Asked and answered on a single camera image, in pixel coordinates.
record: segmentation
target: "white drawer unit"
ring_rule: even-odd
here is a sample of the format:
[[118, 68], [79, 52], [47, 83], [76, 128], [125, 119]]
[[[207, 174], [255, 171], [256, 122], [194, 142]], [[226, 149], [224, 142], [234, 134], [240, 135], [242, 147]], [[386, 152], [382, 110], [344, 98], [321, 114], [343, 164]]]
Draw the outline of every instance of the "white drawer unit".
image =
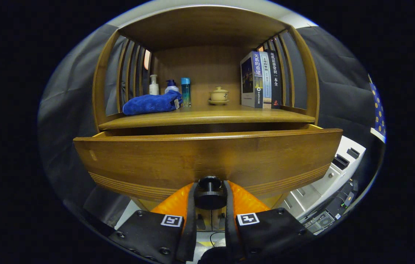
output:
[[281, 207], [284, 207], [296, 219], [301, 219], [306, 216], [312, 209], [328, 199], [351, 178], [362, 160], [364, 153], [365, 147], [342, 136], [335, 157], [341, 156], [339, 158], [344, 163], [346, 161], [349, 162], [347, 166], [332, 163], [323, 178], [291, 191], [281, 204]]

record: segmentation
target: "wooden cabinet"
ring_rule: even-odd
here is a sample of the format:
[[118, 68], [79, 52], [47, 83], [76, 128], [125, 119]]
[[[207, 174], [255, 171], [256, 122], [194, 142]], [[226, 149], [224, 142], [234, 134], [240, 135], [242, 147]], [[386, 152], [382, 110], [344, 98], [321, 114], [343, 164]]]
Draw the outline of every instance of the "wooden cabinet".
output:
[[[240, 60], [252, 49], [269, 45], [287, 58], [280, 33], [296, 42], [307, 80], [307, 109], [294, 106], [294, 82], [281, 70], [281, 109], [240, 105]], [[112, 47], [127, 38], [117, 72], [107, 72]], [[124, 116], [123, 99], [142, 95], [140, 51], [148, 50], [150, 74], [163, 81], [191, 78], [192, 107], [174, 112]], [[287, 61], [279, 58], [281, 69]], [[126, 89], [121, 89], [127, 65]], [[117, 75], [119, 113], [106, 115], [105, 78]], [[230, 91], [226, 106], [210, 106], [209, 91]], [[93, 81], [93, 110], [99, 132], [77, 137], [75, 147], [93, 180], [112, 191], [152, 205], [206, 175], [229, 179], [269, 206], [288, 191], [320, 179], [330, 166], [342, 130], [320, 129], [319, 89], [312, 55], [288, 24], [248, 10], [196, 5], [160, 12], [124, 26], [103, 48]]]

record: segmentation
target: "orange gripper part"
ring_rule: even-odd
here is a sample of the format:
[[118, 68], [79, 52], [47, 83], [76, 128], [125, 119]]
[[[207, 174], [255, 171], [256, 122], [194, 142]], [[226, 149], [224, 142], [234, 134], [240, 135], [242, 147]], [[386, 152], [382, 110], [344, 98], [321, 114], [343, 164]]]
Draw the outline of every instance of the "orange gripper part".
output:
[[228, 181], [234, 195], [234, 217], [237, 214], [258, 213], [271, 210], [266, 204], [238, 184]]
[[192, 185], [193, 184], [190, 183], [174, 192], [174, 194], [170, 195], [150, 212], [164, 215], [182, 216], [184, 218], [184, 229], [188, 214], [188, 195]]

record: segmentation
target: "pump dispenser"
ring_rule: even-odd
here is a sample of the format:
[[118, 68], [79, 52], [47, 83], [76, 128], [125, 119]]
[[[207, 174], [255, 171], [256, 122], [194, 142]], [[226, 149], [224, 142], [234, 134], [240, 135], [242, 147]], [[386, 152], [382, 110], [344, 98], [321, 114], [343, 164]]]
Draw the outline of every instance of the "pump dispenser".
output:
[[165, 89], [165, 93], [167, 93], [170, 90], [179, 92], [179, 88], [177, 88], [175, 80], [167, 80], [167, 82], [168, 83], [167, 83], [167, 88]]
[[157, 74], [150, 75], [149, 94], [150, 95], [160, 94], [159, 85], [157, 84]]

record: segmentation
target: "saucer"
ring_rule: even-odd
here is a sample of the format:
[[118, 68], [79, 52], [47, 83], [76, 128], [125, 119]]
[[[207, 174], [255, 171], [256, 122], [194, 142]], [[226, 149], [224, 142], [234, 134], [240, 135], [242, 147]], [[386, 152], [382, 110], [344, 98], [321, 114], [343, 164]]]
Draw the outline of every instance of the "saucer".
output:
[[230, 100], [224, 100], [224, 101], [212, 101], [212, 100], [208, 100], [209, 103], [211, 104], [215, 104], [215, 105], [224, 105], [227, 104], [228, 102], [230, 102]]

